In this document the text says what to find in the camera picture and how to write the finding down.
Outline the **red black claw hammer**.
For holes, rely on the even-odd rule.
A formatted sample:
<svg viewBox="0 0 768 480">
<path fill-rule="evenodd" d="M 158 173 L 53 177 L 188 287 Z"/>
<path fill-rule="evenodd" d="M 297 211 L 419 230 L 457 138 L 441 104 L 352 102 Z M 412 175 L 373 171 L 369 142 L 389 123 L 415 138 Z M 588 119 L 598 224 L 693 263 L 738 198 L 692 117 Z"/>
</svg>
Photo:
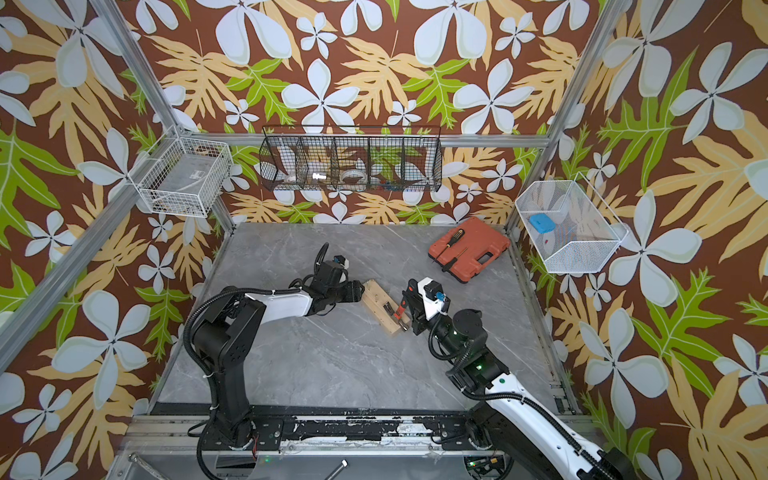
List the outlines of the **red black claw hammer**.
<svg viewBox="0 0 768 480">
<path fill-rule="evenodd" d="M 409 329 L 408 325 L 403 320 L 404 310 L 402 308 L 395 309 L 390 302 L 386 302 L 384 304 L 384 310 L 403 331 L 407 331 Z"/>
</svg>

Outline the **wooden block with nails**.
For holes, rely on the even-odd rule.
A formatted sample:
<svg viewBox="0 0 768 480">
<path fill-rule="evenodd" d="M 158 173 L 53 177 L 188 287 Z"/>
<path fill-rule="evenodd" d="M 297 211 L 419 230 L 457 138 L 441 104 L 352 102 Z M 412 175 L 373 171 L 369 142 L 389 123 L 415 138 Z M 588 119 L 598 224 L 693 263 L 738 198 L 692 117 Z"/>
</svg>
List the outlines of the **wooden block with nails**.
<svg viewBox="0 0 768 480">
<path fill-rule="evenodd" d="M 395 309 L 398 309 L 400 305 L 395 302 L 375 280 L 368 280 L 364 282 L 363 285 L 365 286 L 365 292 L 362 297 L 362 303 L 368 309 L 368 312 L 378 321 L 384 331 L 390 336 L 395 336 L 400 332 L 406 332 L 403 331 L 384 310 L 384 304 L 386 302 L 390 302 Z M 410 318 L 406 313 L 403 313 L 403 320 L 410 329 Z"/>
</svg>

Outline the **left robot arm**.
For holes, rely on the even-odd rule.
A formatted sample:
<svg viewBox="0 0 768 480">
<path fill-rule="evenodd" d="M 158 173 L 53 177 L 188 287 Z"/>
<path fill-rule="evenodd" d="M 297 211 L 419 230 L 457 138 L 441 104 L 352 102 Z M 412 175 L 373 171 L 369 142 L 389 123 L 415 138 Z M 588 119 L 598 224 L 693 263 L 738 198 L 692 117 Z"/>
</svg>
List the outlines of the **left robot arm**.
<svg viewBox="0 0 768 480">
<path fill-rule="evenodd" d="M 210 395 L 207 428 L 225 445 L 252 441 L 251 404 L 245 391 L 244 362 L 259 328 L 270 322 L 327 314 L 342 303 L 358 303 L 365 286 L 349 276 L 347 259 L 326 258 L 323 244 L 312 272 L 284 289 L 229 286 L 204 301 L 188 318 L 184 349 L 202 370 Z"/>
</svg>

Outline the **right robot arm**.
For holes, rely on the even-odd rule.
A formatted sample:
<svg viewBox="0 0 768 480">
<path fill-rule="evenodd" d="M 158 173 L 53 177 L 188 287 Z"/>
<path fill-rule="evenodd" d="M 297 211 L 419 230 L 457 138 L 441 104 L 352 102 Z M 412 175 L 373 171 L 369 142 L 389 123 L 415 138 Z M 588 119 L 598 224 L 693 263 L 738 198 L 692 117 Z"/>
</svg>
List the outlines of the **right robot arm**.
<svg viewBox="0 0 768 480">
<path fill-rule="evenodd" d="M 481 311 L 451 315 L 449 307 L 442 285 L 429 277 L 410 279 L 402 291 L 413 333 L 427 334 L 431 356 L 450 364 L 450 382 L 476 402 L 467 439 L 477 449 L 500 451 L 538 479 L 636 477 L 621 450 L 604 450 L 566 425 L 490 351 Z"/>
</svg>

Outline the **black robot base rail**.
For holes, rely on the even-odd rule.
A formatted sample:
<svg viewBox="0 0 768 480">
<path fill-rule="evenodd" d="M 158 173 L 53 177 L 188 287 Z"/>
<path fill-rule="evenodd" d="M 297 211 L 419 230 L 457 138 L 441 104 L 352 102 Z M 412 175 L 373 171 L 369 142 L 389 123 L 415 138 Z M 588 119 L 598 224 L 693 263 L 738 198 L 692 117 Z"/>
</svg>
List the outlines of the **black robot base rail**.
<svg viewBox="0 0 768 480">
<path fill-rule="evenodd" d="M 172 448 L 200 445 L 206 453 L 419 455 L 494 451 L 518 433 L 486 405 L 468 411 L 253 406 L 233 427 L 206 412 L 202 404 L 163 404 L 158 415 L 135 419 L 127 438 Z"/>
</svg>

